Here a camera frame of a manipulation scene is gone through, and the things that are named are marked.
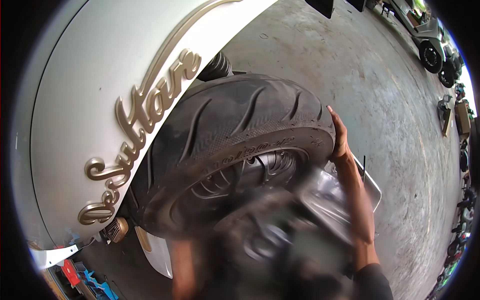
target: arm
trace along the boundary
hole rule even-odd
[[[368,264],[378,264],[377,253],[373,245],[375,224],[373,208],[360,174],[347,143],[347,128],[330,106],[336,131],[335,149],[331,160],[335,164],[338,180],[344,187],[348,200],[348,212],[351,217],[352,237],[354,241],[355,270],[359,271]]]
[[[174,300],[189,300],[196,293],[195,273],[192,263],[192,242],[171,241],[172,295]]]
[[[375,252],[373,238],[375,224],[370,198],[365,191],[357,164],[347,144],[347,128],[340,117],[327,107],[335,125],[336,141],[330,160],[335,164],[338,180],[343,186],[348,200],[353,239],[353,260],[357,291],[355,299],[393,300],[390,284],[382,274],[380,262]]]

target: red object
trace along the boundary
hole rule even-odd
[[[73,266],[72,262],[69,259],[65,259],[63,261],[63,267],[60,267],[65,276],[67,277],[68,281],[72,286],[77,285],[80,283],[80,279],[77,275],[77,270]]]

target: gold script lettering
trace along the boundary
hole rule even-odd
[[[115,212],[113,205],[120,198],[118,188],[122,187],[130,179],[133,164],[140,155],[140,150],[145,147],[146,133],[152,133],[155,125],[163,119],[165,110],[171,108],[174,100],[180,95],[181,80],[185,77],[191,80],[197,74],[202,58],[189,49],[184,49],[179,58],[170,67],[170,89],[167,86],[167,79],[162,77],[153,87],[145,87],[139,90],[133,86],[131,102],[132,108],[127,115],[123,107],[123,100],[118,97],[115,103],[115,114],[117,121],[129,141],[123,142],[120,147],[120,154],[117,155],[115,165],[106,168],[105,161],[101,158],[92,158],[85,165],[85,173],[92,180],[106,180],[105,186],[112,190],[105,191],[102,195],[102,202],[85,206],[78,215],[78,220],[84,225],[90,225],[98,220],[106,222]]]

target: rear wheel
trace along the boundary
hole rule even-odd
[[[320,100],[265,75],[209,81],[183,96],[142,161],[126,199],[160,237],[195,235],[244,204],[243,191],[292,184],[324,165],[335,130]]]
[[[450,73],[446,73],[443,70],[438,73],[438,79],[446,88],[451,88],[455,83],[453,75]]]
[[[437,74],[442,70],[442,57],[431,42],[425,40],[420,43],[419,55],[423,67],[429,72]]]

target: rear shock absorber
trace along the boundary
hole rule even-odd
[[[217,53],[198,75],[201,81],[210,81],[233,75],[232,65],[223,52]]]

